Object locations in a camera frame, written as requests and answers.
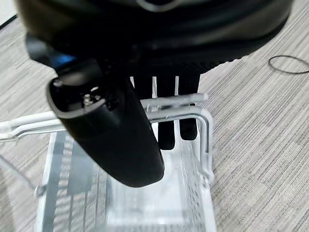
striped carpet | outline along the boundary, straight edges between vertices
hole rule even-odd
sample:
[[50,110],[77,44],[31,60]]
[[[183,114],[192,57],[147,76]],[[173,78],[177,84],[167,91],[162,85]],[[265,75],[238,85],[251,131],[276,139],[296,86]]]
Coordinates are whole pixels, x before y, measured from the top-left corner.
[[[203,104],[214,117],[211,192],[219,232],[309,231],[309,74],[275,72],[274,55],[309,61],[309,1],[297,0],[284,31],[254,54],[202,75]],[[47,111],[54,71],[31,61],[17,19],[0,31],[0,121]],[[276,66],[307,67],[291,59]],[[0,154],[39,183],[48,136],[0,144]],[[37,199],[0,168],[0,232],[34,230]]]

black rubber band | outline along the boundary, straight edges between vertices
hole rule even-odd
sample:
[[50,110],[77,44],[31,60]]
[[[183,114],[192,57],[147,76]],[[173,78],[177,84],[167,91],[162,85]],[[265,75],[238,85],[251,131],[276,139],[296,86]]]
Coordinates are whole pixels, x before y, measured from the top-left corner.
[[268,65],[273,69],[273,70],[276,70],[276,71],[279,71],[281,73],[287,73],[287,74],[292,74],[292,75],[302,75],[302,74],[307,74],[309,73],[309,70],[307,71],[303,71],[303,72],[289,72],[289,71],[285,71],[285,70],[282,70],[282,69],[279,69],[279,68],[276,68],[273,64],[272,64],[272,60],[275,59],[275,58],[281,58],[281,57],[286,57],[286,58],[292,58],[292,59],[295,59],[295,60],[298,60],[299,62],[305,64],[306,66],[309,67],[309,63],[304,61],[303,59],[300,59],[300,58],[297,58],[297,57],[293,57],[293,56],[289,56],[289,55],[280,55],[280,56],[274,56],[272,58],[270,58],[268,60]]

metal bar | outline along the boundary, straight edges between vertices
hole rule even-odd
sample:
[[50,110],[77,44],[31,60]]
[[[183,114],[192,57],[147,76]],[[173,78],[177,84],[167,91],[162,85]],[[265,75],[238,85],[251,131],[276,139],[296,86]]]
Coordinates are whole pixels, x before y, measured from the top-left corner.
[[25,124],[41,122],[42,120],[52,120],[56,119],[54,112],[44,112],[40,114],[28,115],[23,117],[18,117],[11,121],[0,123],[0,131],[5,131],[7,128],[16,128]]
[[[189,105],[190,103],[204,102],[208,100],[208,95],[206,93],[196,93],[181,96],[172,96],[168,98],[152,98],[141,100],[141,104],[144,109],[155,106],[179,106],[179,105]],[[54,112],[44,112],[40,114],[28,115],[13,119],[11,121],[0,123],[0,142],[1,134],[9,133],[17,127],[24,126],[26,124],[32,124],[36,122],[48,121],[57,119]]]
[[190,103],[204,102],[208,100],[208,95],[206,93],[188,94],[181,96],[172,96],[168,98],[152,98],[141,100],[141,104],[144,109],[154,106],[179,106],[179,105],[189,105]]
[[151,123],[174,121],[186,118],[195,118],[200,121],[200,172],[205,175],[211,183],[214,180],[214,174],[211,169],[213,130],[213,119],[211,114],[206,109],[202,109],[197,106],[171,108],[156,112],[146,112],[146,114]]

metal rack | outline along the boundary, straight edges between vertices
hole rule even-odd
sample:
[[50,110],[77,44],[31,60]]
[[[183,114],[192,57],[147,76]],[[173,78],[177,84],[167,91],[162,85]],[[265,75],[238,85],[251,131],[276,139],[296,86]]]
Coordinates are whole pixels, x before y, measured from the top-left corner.
[[[137,229],[139,227],[143,228],[142,231],[215,231],[209,187],[210,183],[214,180],[211,166],[212,117],[206,109],[189,106],[191,103],[203,102],[207,99],[207,94],[192,94],[141,101],[151,123],[175,121],[176,140],[178,142],[176,142],[176,149],[174,149],[173,152],[181,154],[182,159],[172,161],[172,156],[170,156],[168,152],[163,152],[163,156],[165,156],[164,160],[167,166],[169,165],[169,162],[172,162],[178,163],[179,165],[177,167],[186,167],[185,172],[183,170],[175,171],[174,169],[171,171],[171,173],[174,173],[173,175],[179,175],[179,173],[182,173],[182,175],[179,176],[179,179],[182,179],[182,182],[184,181],[185,185],[178,183],[176,176],[174,176],[172,180],[169,180],[175,183],[175,186],[182,186],[179,187],[180,189],[185,186],[182,190],[173,188],[171,191],[174,191],[172,193],[173,196],[177,195],[176,192],[185,192],[186,200],[183,204],[180,204],[180,202],[177,201],[168,202],[172,204],[169,205],[171,208],[176,205],[183,205],[187,216],[183,216],[182,210],[184,209],[175,208],[174,210],[179,210],[179,218],[173,218],[175,222],[169,221],[169,229],[163,225],[164,223],[161,226],[158,225],[155,228],[152,228],[152,226],[150,226],[151,223],[145,222],[143,225],[136,224],[133,227],[127,226],[127,231],[137,232],[139,231]],[[185,118],[195,118],[200,122],[200,133],[195,141],[182,141],[178,135],[178,120]],[[63,225],[57,221],[57,219],[61,217],[57,217],[57,215],[59,215],[59,213],[60,215],[67,213],[63,210],[63,206],[66,204],[69,205],[68,218],[63,222],[69,231],[74,231],[72,227],[76,226],[76,223],[74,222],[76,218],[73,216],[74,206],[72,203],[83,202],[84,205],[80,205],[80,209],[84,209],[83,213],[84,215],[87,215],[87,211],[90,207],[87,205],[87,202],[91,202],[91,204],[93,204],[91,214],[94,213],[94,221],[92,222],[94,227],[92,229],[101,228],[100,231],[105,231],[105,228],[106,231],[123,232],[124,228],[118,225],[119,222],[121,221],[124,223],[128,220],[134,221],[134,219],[130,217],[123,217],[121,219],[115,217],[115,215],[118,217],[120,215],[118,211],[115,211],[119,202],[123,202],[122,206],[125,206],[126,202],[128,206],[127,210],[133,210],[131,202],[139,201],[140,199],[147,198],[147,196],[151,196],[153,189],[150,187],[136,192],[132,188],[119,184],[94,164],[79,145],[63,131],[65,131],[65,128],[62,126],[60,120],[56,119],[56,116],[52,112],[20,117],[12,121],[0,123],[0,142],[16,141],[30,134],[57,132],[51,135],[48,157],[41,185],[32,183],[12,164],[0,156],[0,164],[9,168],[20,181],[30,187],[34,193],[40,197],[37,231],[57,231],[57,226],[59,227],[59,231],[62,231],[61,229],[63,229]],[[87,178],[85,180],[81,180],[80,178],[78,180],[73,180],[73,173],[80,172],[81,170],[88,173],[83,175],[87,176]],[[164,179],[163,181],[160,181],[159,185],[162,184],[164,185]],[[123,191],[128,194],[125,198],[118,194]],[[101,202],[100,197],[103,196],[105,201]],[[137,208],[141,210],[141,203],[136,202],[136,204],[139,205]],[[146,208],[143,210],[144,214],[148,214]],[[163,221],[167,219],[170,220],[171,217],[162,218]],[[80,220],[83,222],[82,231],[88,231],[86,223],[87,216]],[[114,226],[106,228],[106,225],[102,224],[104,221],[109,221]]]

black plastic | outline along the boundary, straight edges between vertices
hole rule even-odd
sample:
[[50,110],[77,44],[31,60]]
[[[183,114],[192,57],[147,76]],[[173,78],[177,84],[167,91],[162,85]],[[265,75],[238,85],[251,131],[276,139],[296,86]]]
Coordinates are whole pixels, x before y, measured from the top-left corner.
[[59,85],[58,78],[49,83],[49,105],[67,131],[101,168],[121,183],[143,187],[162,179],[161,151],[131,82],[121,79],[105,86],[98,80],[92,84],[98,86],[93,94],[101,99],[85,105],[82,96],[87,91],[80,90],[88,87],[70,92]]

